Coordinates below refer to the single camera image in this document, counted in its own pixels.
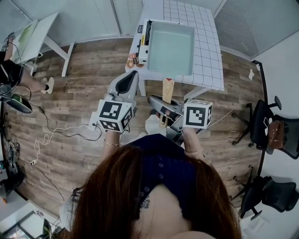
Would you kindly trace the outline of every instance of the black shorts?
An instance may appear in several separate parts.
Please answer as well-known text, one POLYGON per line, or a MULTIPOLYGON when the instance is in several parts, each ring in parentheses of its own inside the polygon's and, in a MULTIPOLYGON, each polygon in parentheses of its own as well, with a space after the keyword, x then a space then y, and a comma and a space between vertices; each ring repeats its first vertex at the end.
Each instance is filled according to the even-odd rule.
POLYGON ((23 75, 23 67, 13 63, 12 61, 4 61, 2 64, 6 73, 8 74, 8 78, 3 72, 2 68, 0 68, 0 83, 1 84, 10 84, 12 87, 16 84, 19 84, 23 75))

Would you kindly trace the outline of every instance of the yellow label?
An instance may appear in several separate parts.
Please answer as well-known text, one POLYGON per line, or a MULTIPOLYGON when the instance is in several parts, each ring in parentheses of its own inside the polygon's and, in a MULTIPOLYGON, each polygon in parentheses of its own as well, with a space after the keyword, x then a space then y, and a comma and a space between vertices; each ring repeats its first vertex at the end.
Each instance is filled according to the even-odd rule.
POLYGON ((141 45, 144 46, 144 42, 145 42, 145 35, 142 35, 142 40, 141 40, 141 45))

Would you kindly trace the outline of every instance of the wooden handle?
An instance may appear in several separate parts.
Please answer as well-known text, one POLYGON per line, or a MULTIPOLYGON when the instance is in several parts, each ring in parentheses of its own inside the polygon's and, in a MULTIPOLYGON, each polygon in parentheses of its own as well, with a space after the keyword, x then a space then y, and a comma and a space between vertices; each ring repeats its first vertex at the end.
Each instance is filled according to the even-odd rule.
MULTIPOLYGON (((162 100, 166 103, 171 103, 172 93, 173 93, 173 86, 174 86, 174 80, 169 78, 163 79, 163 94, 162 94, 162 100)), ((166 128, 167 127, 168 118, 166 118, 163 115, 160 115, 160 122, 159 127, 160 128, 166 128)))

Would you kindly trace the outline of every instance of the brown leather bag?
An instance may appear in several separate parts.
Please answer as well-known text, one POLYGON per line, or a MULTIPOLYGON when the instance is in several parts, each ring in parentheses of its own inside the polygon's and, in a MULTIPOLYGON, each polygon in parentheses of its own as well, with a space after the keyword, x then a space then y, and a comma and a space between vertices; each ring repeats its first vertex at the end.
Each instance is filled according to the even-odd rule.
POLYGON ((268 146, 272 149, 282 148, 284 146, 285 123, 283 121, 274 121, 268 128, 268 146))

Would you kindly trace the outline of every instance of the white grid surface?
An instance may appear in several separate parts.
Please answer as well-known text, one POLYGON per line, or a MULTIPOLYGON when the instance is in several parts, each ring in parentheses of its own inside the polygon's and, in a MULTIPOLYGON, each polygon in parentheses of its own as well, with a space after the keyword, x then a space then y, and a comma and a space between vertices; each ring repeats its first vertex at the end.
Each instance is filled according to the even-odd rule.
POLYGON ((222 58, 211 10, 164 0, 164 20, 195 28, 193 76, 178 76, 175 80, 224 90, 222 58))

